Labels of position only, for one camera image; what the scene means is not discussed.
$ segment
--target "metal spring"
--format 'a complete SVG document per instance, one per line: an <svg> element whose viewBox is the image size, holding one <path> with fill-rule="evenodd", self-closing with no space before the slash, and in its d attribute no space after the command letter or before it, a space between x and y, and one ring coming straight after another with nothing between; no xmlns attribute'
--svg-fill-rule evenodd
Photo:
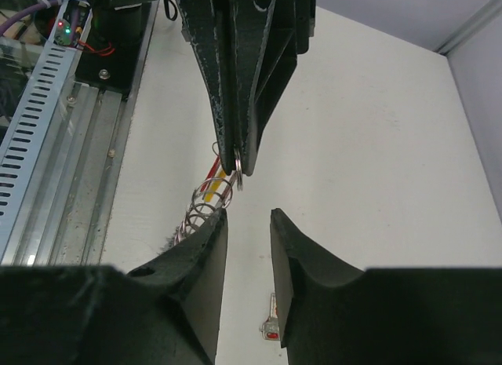
<svg viewBox="0 0 502 365"><path fill-rule="evenodd" d="M227 208L234 197L234 184L237 181L237 188L242 190L242 167L238 152L235 152L235 171L230 178L210 177L205 179L191 195L190 204L185 212L184 219L176 230L174 245L180 243L191 233L196 232L204 222L220 208ZM225 186L223 192L210 191L209 186L213 183L220 183ZM216 197L216 202L206 202L205 197L212 195Z"/></svg>

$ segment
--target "coiled wire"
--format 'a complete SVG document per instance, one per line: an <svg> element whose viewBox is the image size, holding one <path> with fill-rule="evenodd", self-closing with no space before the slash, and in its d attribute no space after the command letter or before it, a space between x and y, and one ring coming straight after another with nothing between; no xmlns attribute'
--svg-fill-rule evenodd
<svg viewBox="0 0 502 365"><path fill-rule="evenodd" d="M236 181L238 190L242 190L242 168L238 153L235 153L235 171L229 178L219 176L217 171L220 167L220 157L216 153L216 161L211 171L209 171L208 177L191 195L191 201L185 212L184 219L176 230L174 245L196 232L218 209L227 208L230 205L234 197L234 184ZM211 189L212 185L218 186L216 191Z"/></svg>

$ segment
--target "screw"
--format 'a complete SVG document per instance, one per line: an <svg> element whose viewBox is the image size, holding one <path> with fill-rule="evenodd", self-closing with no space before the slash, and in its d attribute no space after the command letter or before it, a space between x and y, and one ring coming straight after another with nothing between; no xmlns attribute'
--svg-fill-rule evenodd
<svg viewBox="0 0 502 365"><path fill-rule="evenodd" d="M100 71L100 78L102 80L108 80L110 78L110 72L108 70L106 70L106 69L102 69Z"/></svg>

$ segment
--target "white tabletop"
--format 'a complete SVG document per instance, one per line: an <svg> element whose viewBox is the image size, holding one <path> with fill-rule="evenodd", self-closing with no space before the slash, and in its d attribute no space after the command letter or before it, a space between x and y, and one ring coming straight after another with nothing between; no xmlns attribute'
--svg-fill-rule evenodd
<svg viewBox="0 0 502 365"><path fill-rule="evenodd" d="M159 254L214 138L180 21L159 13L103 263L128 271ZM502 265L502 227L446 58L323 9L228 210L219 365L287 362L259 332L276 207L360 268Z"/></svg>

